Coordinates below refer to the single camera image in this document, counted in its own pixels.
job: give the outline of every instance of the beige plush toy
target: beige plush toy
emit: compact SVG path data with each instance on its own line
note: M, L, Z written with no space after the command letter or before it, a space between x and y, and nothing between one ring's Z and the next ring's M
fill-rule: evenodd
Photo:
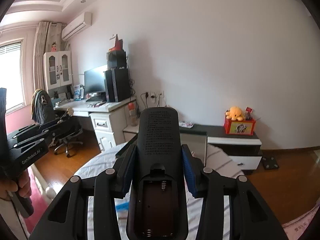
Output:
M231 119L232 121L238 120L242 121L243 120L243 113L241 108L237 106L233 106L230 108L229 111L226 112L227 119Z

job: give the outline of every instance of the white wall-mounted air conditioner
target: white wall-mounted air conditioner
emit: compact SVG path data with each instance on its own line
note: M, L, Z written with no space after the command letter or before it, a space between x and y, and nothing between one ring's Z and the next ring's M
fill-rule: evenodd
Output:
M91 26L91 13L84 12L62 30L62 40L68 41L74 34L80 33Z

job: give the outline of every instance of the glass cabinet door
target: glass cabinet door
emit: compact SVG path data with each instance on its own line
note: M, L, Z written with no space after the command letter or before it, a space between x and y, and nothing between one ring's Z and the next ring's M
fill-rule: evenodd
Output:
M57 83L56 67L58 67L58 64L56 64L56 57L50 56L49 57L49 77L50 77L51 85L54 85Z
M68 69L68 55L64 54L62 55L62 60L61 60L61 70L62 70L62 76L63 76L63 81L67 82L70 80L69 78L69 69Z

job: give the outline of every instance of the silver screw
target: silver screw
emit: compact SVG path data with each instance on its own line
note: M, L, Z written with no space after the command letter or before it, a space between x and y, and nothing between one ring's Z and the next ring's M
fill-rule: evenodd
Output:
M114 174L115 172L116 171L113 168L106 169L106 174L108 174L108 175Z
M78 177L78 176L73 176L73 177L71 177L71 179L70 179L70 181L73 182L73 183L77 182L78 180L79 180L79 177Z
M246 182L246 181L248 180L247 177L244 176L244 175L240 175L240 176L238 177L238 179L239 179L239 181L241 181L241 182Z
M213 171L213 169L209 168L209 167L204 167L203 168L203 172L205 173L211 173Z

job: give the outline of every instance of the monitor screen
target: monitor screen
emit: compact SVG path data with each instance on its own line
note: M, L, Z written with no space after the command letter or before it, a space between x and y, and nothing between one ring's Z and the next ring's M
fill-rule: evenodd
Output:
M107 65L96 67L84 72L84 91L85 93L105 92L104 71Z

